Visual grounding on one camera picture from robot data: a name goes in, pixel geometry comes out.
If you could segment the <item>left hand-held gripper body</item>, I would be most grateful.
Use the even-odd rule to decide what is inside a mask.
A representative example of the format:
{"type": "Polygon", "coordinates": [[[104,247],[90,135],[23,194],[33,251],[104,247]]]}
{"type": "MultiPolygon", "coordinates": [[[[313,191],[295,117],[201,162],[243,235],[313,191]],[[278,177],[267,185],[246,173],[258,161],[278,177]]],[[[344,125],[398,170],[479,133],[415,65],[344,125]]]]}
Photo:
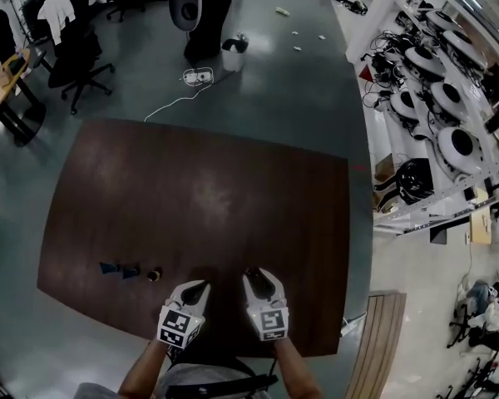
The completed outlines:
{"type": "Polygon", "coordinates": [[[185,349],[198,336],[204,323],[203,317],[164,305],[159,316],[156,339],[169,346],[185,349]]]}

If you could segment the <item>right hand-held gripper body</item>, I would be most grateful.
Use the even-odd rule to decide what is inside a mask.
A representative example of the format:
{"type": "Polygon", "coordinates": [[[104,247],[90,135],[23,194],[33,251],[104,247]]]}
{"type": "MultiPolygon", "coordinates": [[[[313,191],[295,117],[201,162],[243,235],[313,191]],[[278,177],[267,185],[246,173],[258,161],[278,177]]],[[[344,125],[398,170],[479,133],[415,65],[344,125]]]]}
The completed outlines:
{"type": "Polygon", "coordinates": [[[249,318],[259,340],[271,342],[286,338],[289,331],[289,308],[280,301],[249,307],[249,318]]]}

